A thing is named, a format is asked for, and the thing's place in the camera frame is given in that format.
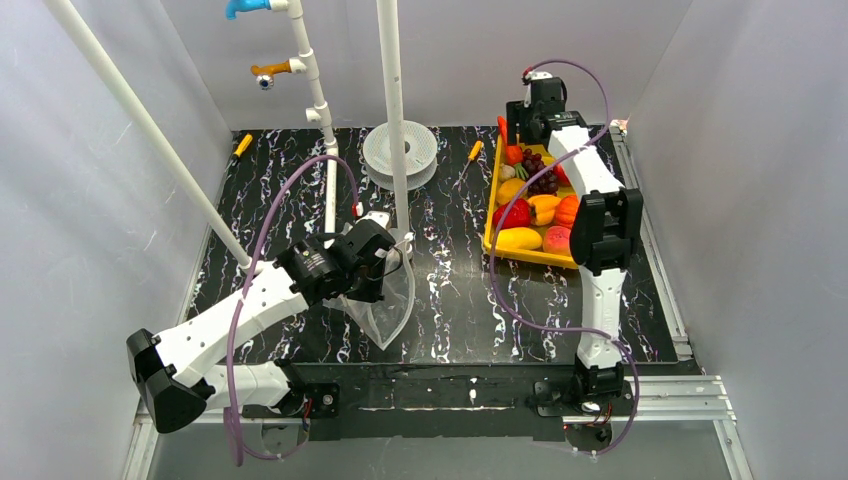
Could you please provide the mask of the orange toy carrot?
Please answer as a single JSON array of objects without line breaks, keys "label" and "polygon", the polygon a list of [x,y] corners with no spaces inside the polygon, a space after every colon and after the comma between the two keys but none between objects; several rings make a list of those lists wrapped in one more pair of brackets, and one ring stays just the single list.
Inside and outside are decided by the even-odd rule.
[{"label": "orange toy carrot", "polygon": [[506,163],[510,166],[520,164],[524,158],[524,151],[518,144],[515,125],[504,116],[497,117],[497,125]]}]

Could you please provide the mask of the clear zip top bag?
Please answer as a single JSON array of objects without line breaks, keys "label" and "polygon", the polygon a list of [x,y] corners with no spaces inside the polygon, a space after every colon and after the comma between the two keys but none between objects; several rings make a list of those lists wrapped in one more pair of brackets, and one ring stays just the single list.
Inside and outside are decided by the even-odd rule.
[{"label": "clear zip top bag", "polygon": [[416,293],[411,261],[415,236],[412,232],[400,235],[394,228],[390,233],[398,243],[388,251],[376,272],[366,275],[363,284],[365,294],[376,296],[376,300],[354,300],[348,294],[324,301],[326,307],[352,319],[381,350],[388,349],[411,318]]}]

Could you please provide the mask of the small orange pumpkin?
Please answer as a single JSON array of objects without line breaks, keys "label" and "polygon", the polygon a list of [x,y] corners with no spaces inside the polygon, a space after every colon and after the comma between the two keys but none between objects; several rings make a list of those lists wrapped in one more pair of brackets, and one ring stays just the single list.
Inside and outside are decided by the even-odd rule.
[{"label": "small orange pumpkin", "polygon": [[557,205],[554,213],[554,224],[556,226],[572,229],[579,208],[579,199],[576,195],[564,197]]}]

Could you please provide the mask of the pink toy peach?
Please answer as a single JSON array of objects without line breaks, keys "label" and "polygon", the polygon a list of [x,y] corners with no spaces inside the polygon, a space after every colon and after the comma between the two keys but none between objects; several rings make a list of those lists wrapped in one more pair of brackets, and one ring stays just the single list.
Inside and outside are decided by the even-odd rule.
[{"label": "pink toy peach", "polygon": [[571,232],[570,228],[564,226],[548,227],[543,236],[542,250],[547,254],[570,257]]}]

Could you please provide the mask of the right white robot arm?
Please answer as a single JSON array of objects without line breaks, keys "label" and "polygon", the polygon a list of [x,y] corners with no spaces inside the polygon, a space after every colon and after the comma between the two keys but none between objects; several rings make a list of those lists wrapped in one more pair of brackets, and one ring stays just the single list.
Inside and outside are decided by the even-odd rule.
[{"label": "right white robot arm", "polygon": [[589,129],[566,109],[562,79],[528,71],[524,100],[506,107],[507,140],[540,145],[562,167],[577,196],[570,252],[582,283],[582,323],[568,399],[599,402],[621,396],[619,339],[622,287],[638,249],[643,197],[601,160]]}]

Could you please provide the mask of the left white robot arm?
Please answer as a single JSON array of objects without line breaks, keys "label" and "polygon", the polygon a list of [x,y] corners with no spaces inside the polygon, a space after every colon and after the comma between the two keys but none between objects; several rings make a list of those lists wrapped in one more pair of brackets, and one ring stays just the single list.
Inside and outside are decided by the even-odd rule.
[{"label": "left white robot arm", "polygon": [[395,244],[386,212],[369,212],[343,234],[292,244],[237,291],[196,317],[126,340],[129,370],[156,430],[178,431],[229,406],[227,353],[289,317],[319,306],[365,316],[383,300],[383,271]]}]

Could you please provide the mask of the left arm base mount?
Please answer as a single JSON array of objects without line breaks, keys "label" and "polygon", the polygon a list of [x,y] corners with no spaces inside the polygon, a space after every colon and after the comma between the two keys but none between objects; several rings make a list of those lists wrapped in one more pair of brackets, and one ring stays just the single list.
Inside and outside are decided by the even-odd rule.
[{"label": "left arm base mount", "polygon": [[288,383],[289,390],[268,409],[287,418],[330,419],[339,415],[341,388],[336,383]]}]

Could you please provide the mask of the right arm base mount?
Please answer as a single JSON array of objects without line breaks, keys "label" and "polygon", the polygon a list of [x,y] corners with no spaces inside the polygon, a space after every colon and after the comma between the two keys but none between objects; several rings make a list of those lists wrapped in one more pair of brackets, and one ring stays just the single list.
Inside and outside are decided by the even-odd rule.
[{"label": "right arm base mount", "polygon": [[601,450],[613,443],[614,419],[636,411],[637,395],[623,368],[577,369],[567,380],[542,380],[533,385],[525,405],[541,417],[564,417],[567,441],[582,451]]}]

